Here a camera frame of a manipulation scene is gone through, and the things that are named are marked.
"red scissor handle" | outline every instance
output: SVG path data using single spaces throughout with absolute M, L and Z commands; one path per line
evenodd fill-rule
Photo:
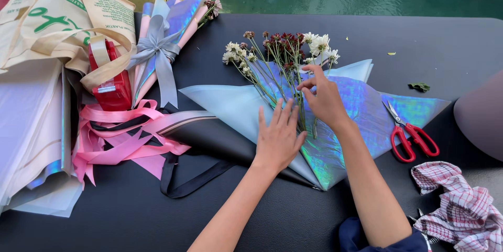
M 414 126 L 410 123 L 407 123 L 406 124 L 406 131 L 412 136 L 412 138 L 414 139 L 414 143 L 419 144 L 419 146 L 421 147 L 421 149 L 423 150 L 423 152 L 426 155 L 435 157 L 440 154 L 440 150 L 439 150 L 437 144 L 433 141 L 433 139 L 431 139 L 430 136 L 428 136 L 428 134 L 426 134 L 426 132 L 424 132 L 423 129 L 421 129 L 417 126 Z M 435 153 L 432 153 L 430 151 L 430 148 L 428 148 L 428 146 L 426 145 L 424 140 L 421 138 L 421 136 L 419 136 L 419 133 L 421 135 L 423 135 L 424 137 L 426 137 L 428 140 L 430 140 L 431 144 L 435 148 Z
M 409 159 L 404 159 L 396 150 L 395 145 L 395 136 L 398 135 L 400 142 L 402 142 L 403 147 L 405 148 L 407 154 L 409 155 Z M 407 140 L 405 133 L 403 132 L 402 127 L 395 126 L 393 129 L 393 133 L 391 133 L 391 146 L 393 146 L 393 150 L 395 151 L 396 156 L 403 162 L 412 162 L 415 160 L 415 153 L 412 151 L 411 143 Z

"plaid cloth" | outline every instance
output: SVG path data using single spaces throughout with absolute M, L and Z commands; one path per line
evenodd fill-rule
M 503 216 L 493 205 L 487 188 L 470 187 L 461 170 L 448 162 L 425 162 L 411 169 L 421 195 L 441 185 L 440 208 L 424 215 L 414 227 L 454 244 L 459 252 L 501 252 Z

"hand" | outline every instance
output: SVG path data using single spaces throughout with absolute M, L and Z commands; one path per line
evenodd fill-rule
M 299 107 L 292 109 L 293 99 L 289 99 L 281 110 L 283 100 L 278 100 L 269 127 L 266 126 L 264 109 L 259 109 L 259 138 L 256 144 L 256 155 L 252 166 L 271 170 L 276 176 L 285 169 L 297 155 L 304 143 L 307 132 L 297 136 L 297 115 Z
M 302 90 L 314 115 L 332 128 L 337 135 L 341 128 L 352 121 L 346 113 L 337 84 L 325 77 L 319 65 L 306 65 L 302 70 L 314 72 L 314 77 L 301 82 L 297 90 Z M 316 91 L 311 92 L 310 89 L 314 86 Z

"red tape dispenser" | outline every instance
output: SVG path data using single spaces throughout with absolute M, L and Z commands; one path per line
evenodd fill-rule
M 95 70 L 119 57 L 113 42 L 104 36 L 91 37 L 89 40 L 89 62 Z M 127 70 L 92 89 L 101 108 L 107 112 L 126 111 L 131 108 L 131 87 Z

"person's left hand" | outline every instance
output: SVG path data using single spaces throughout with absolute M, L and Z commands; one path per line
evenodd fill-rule
M 307 136 L 305 131 L 297 136 L 299 107 L 294 106 L 292 109 L 293 99 L 288 100 L 283 110 L 281 110 L 282 104 L 283 100 L 278 100 L 269 126 L 266 126 L 264 109 L 260 107 L 259 138 L 256 144 L 255 159 L 252 163 L 252 166 L 272 170 L 275 175 L 285 169 L 295 158 Z

